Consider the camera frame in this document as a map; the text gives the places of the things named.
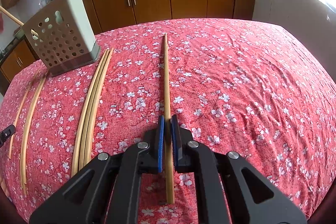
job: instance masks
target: blue gripper pad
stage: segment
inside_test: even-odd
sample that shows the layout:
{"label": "blue gripper pad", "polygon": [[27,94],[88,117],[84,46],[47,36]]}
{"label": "blue gripper pad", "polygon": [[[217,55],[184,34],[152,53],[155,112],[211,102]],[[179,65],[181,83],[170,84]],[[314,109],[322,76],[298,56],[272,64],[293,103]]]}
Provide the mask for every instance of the blue gripper pad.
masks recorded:
{"label": "blue gripper pad", "polygon": [[159,147],[157,150],[157,171],[158,173],[162,172],[162,159],[163,159],[163,133],[165,128],[165,119],[164,116],[161,115],[159,117],[159,122],[157,125],[158,135],[159,135]]}

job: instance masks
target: bed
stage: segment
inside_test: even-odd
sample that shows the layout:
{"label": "bed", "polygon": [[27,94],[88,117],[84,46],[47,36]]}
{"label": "bed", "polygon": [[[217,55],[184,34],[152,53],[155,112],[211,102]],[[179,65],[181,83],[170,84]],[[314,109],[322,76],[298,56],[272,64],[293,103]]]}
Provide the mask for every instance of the bed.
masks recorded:
{"label": "bed", "polygon": [[[117,154],[155,127],[163,110],[162,36],[168,34],[171,113],[213,151],[235,150],[309,218],[335,178],[336,84],[313,55],[280,26],[232,19],[139,24],[96,36],[114,47],[96,116],[92,157]],[[47,73],[41,61],[12,81],[0,128],[15,120],[0,149],[0,174],[20,215],[31,213],[70,177],[75,133],[98,62],[47,78],[31,122],[27,196],[20,186],[22,131]],[[164,174],[144,175],[139,223],[197,223],[192,174],[174,175],[175,204],[165,204]]]}

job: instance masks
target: red bedsheet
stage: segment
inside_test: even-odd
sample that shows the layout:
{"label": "red bedsheet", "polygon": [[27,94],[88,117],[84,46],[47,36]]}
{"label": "red bedsheet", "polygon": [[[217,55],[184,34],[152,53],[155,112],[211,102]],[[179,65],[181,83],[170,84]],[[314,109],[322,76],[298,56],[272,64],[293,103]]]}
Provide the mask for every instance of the red bedsheet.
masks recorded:
{"label": "red bedsheet", "polygon": [[[97,35],[114,47],[94,129],[92,156],[125,151],[155,126],[163,110],[162,36],[168,34],[171,111],[213,151],[239,152],[309,217],[335,178],[336,85],[311,53],[282,27],[251,21],[183,19],[139,24]],[[14,122],[33,75],[9,160],[0,172],[25,218],[71,173],[83,102],[98,63],[48,78],[27,148],[27,189],[20,187],[22,131],[46,73],[41,61],[17,75],[0,109],[0,128]],[[164,174],[144,175],[139,223],[197,223],[192,174],[175,173],[174,205]]]}

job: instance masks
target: wooden chopstick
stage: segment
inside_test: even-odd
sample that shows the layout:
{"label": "wooden chopstick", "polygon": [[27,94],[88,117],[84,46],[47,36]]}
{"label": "wooden chopstick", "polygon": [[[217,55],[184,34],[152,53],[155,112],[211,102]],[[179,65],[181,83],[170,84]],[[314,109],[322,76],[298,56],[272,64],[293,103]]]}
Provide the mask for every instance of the wooden chopstick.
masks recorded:
{"label": "wooden chopstick", "polygon": [[81,146],[81,140],[82,140],[82,133],[83,133],[83,126],[84,126],[84,120],[86,116],[86,112],[88,109],[89,101],[91,98],[93,86],[95,85],[99,69],[101,68],[101,65],[103,63],[104,56],[106,54],[107,50],[103,53],[100,62],[97,66],[96,72],[94,73],[94,76],[92,77],[91,84],[89,87],[89,90],[87,91],[87,95],[85,98],[85,102],[83,105],[82,109],[82,114],[79,120],[78,128],[77,128],[77,133],[76,133],[76,140],[75,140],[75,146],[73,149],[73,157],[72,157],[72,167],[71,167],[71,177],[73,177],[77,172],[78,172],[78,161],[79,161],[79,149]]}
{"label": "wooden chopstick", "polygon": [[175,203],[174,196],[174,169],[173,149],[170,133],[170,92],[169,92],[169,66],[168,66],[168,41],[164,36],[164,105],[165,105],[165,173],[166,173],[166,197],[168,204]]}
{"label": "wooden chopstick", "polygon": [[105,62],[107,60],[108,55],[109,55],[109,51],[106,50],[104,52],[103,57],[102,57],[102,64],[99,68],[99,71],[98,71],[98,74],[97,74],[97,79],[96,79],[96,81],[93,85],[92,93],[91,93],[90,100],[89,100],[89,105],[88,105],[88,108],[87,108],[87,111],[86,111],[83,133],[82,133],[82,139],[81,139],[80,150],[79,150],[78,170],[81,170],[84,167],[85,144],[86,144],[87,130],[88,130],[88,126],[89,126],[91,109],[92,109],[92,105],[93,105],[93,100],[95,98],[95,93],[96,93],[96,90],[97,90],[97,86],[99,84],[99,79],[101,77],[101,73],[103,71],[103,68],[104,68],[104,65],[105,65]]}
{"label": "wooden chopstick", "polygon": [[104,64],[104,68],[101,72],[101,76],[99,78],[99,83],[94,95],[94,100],[90,112],[90,119],[89,119],[89,124],[88,124],[88,129],[87,129],[87,136],[86,136],[86,143],[85,143],[85,154],[84,154],[84,165],[88,164],[91,160],[91,152],[92,152],[92,138],[93,138],[93,131],[95,128],[95,122],[96,122],[96,115],[97,115],[97,110],[98,110],[98,105],[99,105],[99,100],[100,100],[100,95],[101,91],[103,88],[105,76],[107,69],[110,64],[110,60],[113,54],[113,48],[110,50],[109,55],[107,56],[106,62]]}
{"label": "wooden chopstick", "polygon": [[[25,94],[24,94],[24,96],[23,96],[23,98],[22,98],[21,104],[19,105],[19,109],[17,110],[16,118],[15,118],[15,121],[14,121],[14,123],[13,123],[13,125],[14,125],[15,127],[16,127],[17,121],[18,121],[18,119],[19,119],[19,116],[20,116],[20,113],[21,113],[23,104],[24,104],[24,102],[25,102],[25,100],[26,100],[26,98],[27,98],[28,92],[29,92],[30,88],[32,87],[32,84],[33,84],[33,82],[34,82],[36,76],[37,76],[37,73],[34,75],[33,80],[29,83],[29,85],[28,85],[28,87],[27,87],[27,89],[26,89],[26,92],[25,92]],[[9,143],[8,158],[10,158],[10,159],[12,158],[13,140],[14,140],[14,135],[11,136],[11,138],[10,138],[10,143]]]}
{"label": "wooden chopstick", "polygon": [[37,100],[39,99],[40,93],[42,91],[42,88],[43,88],[43,85],[44,85],[46,79],[47,79],[47,76],[45,75],[41,79],[41,81],[40,81],[40,83],[39,83],[39,85],[38,85],[38,87],[35,91],[34,97],[31,100],[30,107],[29,107],[29,110],[28,110],[28,114],[27,114],[27,117],[26,117],[25,127],[24,127],[23,134],[22,134],[21,158],[20,158],[20,160],[21,160],[21,186],[24,190],[25,195],[27,195],[27,190],[26,190],[26,185],[25,184],[27,184],[26,156],[27,156],[27,144],[28,144],[29,129],[30,129],[30,124],[32,122],[34,110],[35,110],[35,107],[36,107],[36,104],[37,104]]}

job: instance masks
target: chopstick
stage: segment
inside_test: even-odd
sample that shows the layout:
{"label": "chopstick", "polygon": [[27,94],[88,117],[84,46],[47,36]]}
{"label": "chopstick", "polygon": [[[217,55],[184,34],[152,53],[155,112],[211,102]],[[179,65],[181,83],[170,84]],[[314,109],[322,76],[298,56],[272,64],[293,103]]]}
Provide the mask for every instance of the chopstick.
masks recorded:
{"label": "chopstick", "polygon": [[27,190],[26,190],[26,184],[27,184],[27,174],[26,174],[26,156],[27,156],[27,144],[28,144],[28,135],[29,135],[29,129],[30,129],[30,124],[32,122],[34,110],[37,104],[37,100],[40,96],[40,93],[42,91],[43,85],[47,79],[47,76],[43,76],[43,78],[40,80],[40,83],[35,91],[34,97],[31,100],[30,107],[28,110],[28,114],[26,117],[26,122],[25,122],[25,127],[23,130],[22,134],[22,145],[21,145],[21,186],[24,190],[25,195],[27,195]]}
{"label": "chopstick", "polygon": [[90,101],[91,94],[92,94],[92,91],[93,91],[93,87],[95,85],[95,82],[96,82],[99,70],[101,68],[101,65],[103,63],[106,52],[107,52],[107,50],[103,53],[103,55],[100,59],[100,62],[99,62],[98,66],[97,66],[97,69],[96,69],[96,72],[95,72],[95,74],[94,74],[94,76],[91,80],[91,84],[90,84],[90,87],[89,87],[89,90],[87,92],[85,102],[84,102],[84,105],[83,105],[82,114],[81,114],[81,117],[80,117],[80,120],[79,120],[77,133],[76,133],[75,147],[73,149],[71,177],[73,177],[78,172],[79,149],[80,149],[80,146],[81,146],[84,120],[85,120],[86,112],[88,110],[88,105],[89,105],[89,101]]}
{"label": "chopstick", "polygon": [[[15,121],[14,121],[14,123],[13,123],[13,125],[14,125],[15,127],[16,127],[17,121],[18,121],[18,119],[19,119],[19,116],[20,116],[20,113],[21,113],[23,104],[24,104],[24,102],[25,102],[25,100],[26,100],[26,98],[27,98],[28,92],[29,92],[30,88],[32,87],[32,84],[33,84],[33,82],[34,82],[36,76],[37,76],[37,73],[34,75],[33,80],[29,83],[29,85],[28,85],[28,87],[27,87],[27,89],[26,89],[26,92],[25,92],[25,94],[24,94],[24,96],[23,96],[23,98],[22,98],[21,104],[19,105],[19,109],[17,110],[16,118],[15,118]],[[10,138],[10,143],[9,143],[8,158],[10,158],[10,159],[12,158],[13,140],[14,140],[14,135],[11,136],[11,138]]]}
{"label": "chopstick", "polygon": [[165,107],[165,173],[166,173],[166,197],[168,204],[175,203],[174,197],[174,171],[173,149],[170,133],[170,92],[169,92],[169,67],[168,67],[168,41],[164,36],[164,107]]}
{"label": "chopstick", "polygon": [[84,165],[88,164],[91,160],[91,152],[92,152],[92,138],[93,138],[93,131],[94,131],[94,127],[95,127],[95,122],[96,122],[96,115],[97,115],[97,110],[98,110],[98,104],[99,104],[99,100],[100,100],[100,95],[101,95],[101,91],[103,88],[103,84],[104,84],[104,80],[105,80],[105,76],[106,76],[106,72],[107,69],[109,67],[110,64],[110,60],[113,54],[113,48],[110,50],[106,62],[104,64],[104,68],[101,72],[101,76],[99,78],[99,83],[94,95],[94,99],[93,99],[93,104],[92,104],[92,108],[91,108],[91,112],[90,112],[90,118],[89,118],[89,123],[88,123],[88,128],[87,128],[87,136],[86,136],[86,142],[85,142],[85,154],[84,154]]}

